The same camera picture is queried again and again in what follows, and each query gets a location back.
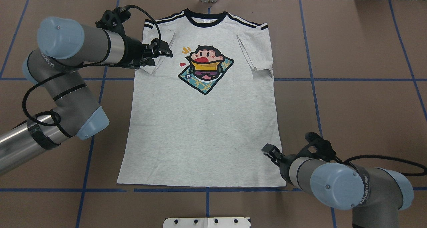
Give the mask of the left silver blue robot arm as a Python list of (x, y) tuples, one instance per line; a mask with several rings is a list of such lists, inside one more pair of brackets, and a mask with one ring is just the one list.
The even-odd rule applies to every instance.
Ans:
[(108, 11), (96, 27), (58, 17), (41, 22), (38, 48), (22, 65), (25, 77), (34, 84), (22, 100), (27, 119), (1, 136), (1, 174), (71, 137), (85, 140), (109, 125), (98, 99), (79, 74), (80, 69), (138, 69), (154, 66), (155, 58), (173, 57), (169, 44), (161, 38), (143, 44), (128, 37), (123, 26), (126, 20)]

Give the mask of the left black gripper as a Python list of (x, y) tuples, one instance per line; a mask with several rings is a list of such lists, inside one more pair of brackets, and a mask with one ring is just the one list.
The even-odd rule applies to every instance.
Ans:
[(150, 44), (143, 44), (135, 38), (125, 38), (124, 68), (155, 66), (155, 62), (163, 62), (165, 58), (173, 58), (166, 41), (154, 38)]

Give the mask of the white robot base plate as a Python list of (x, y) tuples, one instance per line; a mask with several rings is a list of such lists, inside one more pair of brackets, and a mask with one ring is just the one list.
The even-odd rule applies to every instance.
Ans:
[(163, 228), (250, 228), (246, 217), (167, 218)]

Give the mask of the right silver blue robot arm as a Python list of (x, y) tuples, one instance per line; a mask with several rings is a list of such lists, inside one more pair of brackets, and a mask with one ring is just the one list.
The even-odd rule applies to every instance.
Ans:
[(351, 210), (354, 228), (398, 228), (399, 212), (414, 199), (403, 174), (341, 163), (327, 141), (310, 142), (297, 154), (284, 155), (272, 144), (262, 152), (287, 183), (330, 208)]

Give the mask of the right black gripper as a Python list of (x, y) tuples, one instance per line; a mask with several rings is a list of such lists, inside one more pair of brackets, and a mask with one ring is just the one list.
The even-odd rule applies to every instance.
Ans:
[(294, 185), (290, 179), (290, 167), (298, 156), (295, 154), (282, 155), (279, 148), (272, 144), (265, 144), (261, 150), (273, 163), (279, 163), (279, 172), (282, 179)]

